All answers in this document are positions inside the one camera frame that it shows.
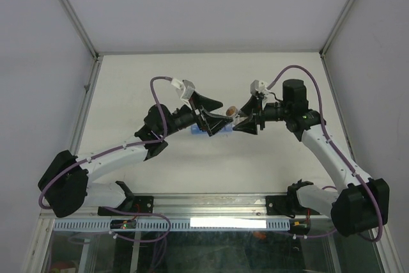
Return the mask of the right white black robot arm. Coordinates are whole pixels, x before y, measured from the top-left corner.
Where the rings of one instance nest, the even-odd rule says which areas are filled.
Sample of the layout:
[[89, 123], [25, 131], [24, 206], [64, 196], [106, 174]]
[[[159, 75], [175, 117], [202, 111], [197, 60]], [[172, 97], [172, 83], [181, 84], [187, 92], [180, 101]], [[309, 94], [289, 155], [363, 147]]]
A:
[[335, 229], [345, 237], [373, 228], [381, 231], [388, 221], [388, 184], [372, 178], [336, 145], [321, 114], [309, 107], [304, 82], [284, 81], [282, 99], [275, 103], [267, 101], [271, 91], [262, 81], [255, 80], [250, 93], [249, 101], [236, 115], [238, 123], [233, 129], [256, 135], [269, 121], [283, 121], [318, 159], [335, 187], [330, 192], [299, 180], [288, 186], [281, 213], [294, 217], [314, 210], [331, 218]]

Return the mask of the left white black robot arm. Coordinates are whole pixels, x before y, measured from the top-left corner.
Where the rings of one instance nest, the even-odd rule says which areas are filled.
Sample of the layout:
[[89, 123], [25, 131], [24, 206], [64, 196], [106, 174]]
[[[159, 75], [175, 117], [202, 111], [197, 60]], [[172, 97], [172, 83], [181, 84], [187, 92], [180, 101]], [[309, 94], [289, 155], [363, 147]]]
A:
[[120, 180], [101, 184], [97, 180], [158, 156], [168, 146], [166, 137], [192, 125], [214, 136], [233, 121], [214, 112], [222, 106], [222, 102], [197, 92], [173, 112], [157, 102], [150, 107], [143, 126], [119, 145], [86, 155], [59, 152], [38, 182], [40, 207], [52, 210], [58, 218], [68, 217], [82, 207], [111, 207], [119, 214], [128, 214], [134, 207], [134, 195], [126, 184]]

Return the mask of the clear bottle with orange pills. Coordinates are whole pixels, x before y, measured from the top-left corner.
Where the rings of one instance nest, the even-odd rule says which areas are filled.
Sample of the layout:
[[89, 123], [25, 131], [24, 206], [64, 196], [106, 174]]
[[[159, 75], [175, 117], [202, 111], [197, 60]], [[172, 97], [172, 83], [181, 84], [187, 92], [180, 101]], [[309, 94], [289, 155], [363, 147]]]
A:
[[238, 125], [245, 119], [245, 115], [235, 106], [231, 106], [226, 110], [226, 116], [233, 119], [232, 125]]

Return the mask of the blue weekly pill organizer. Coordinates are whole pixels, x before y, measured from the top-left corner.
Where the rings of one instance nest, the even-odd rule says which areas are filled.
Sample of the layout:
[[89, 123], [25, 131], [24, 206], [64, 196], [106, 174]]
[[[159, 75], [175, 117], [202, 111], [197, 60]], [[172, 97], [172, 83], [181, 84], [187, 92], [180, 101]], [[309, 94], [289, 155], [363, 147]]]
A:
[[[227, 133], [231, 133], [233, 131], [233, 126], [232, 124], [226, 125], [225, 127], [223, 127], [218, 134], [227, 134]], [[192, 135], [205, 135], [207, 134], [206, 131], [202, 131], [197, 124], [194, 124], [190, 127], [190, 132]]]

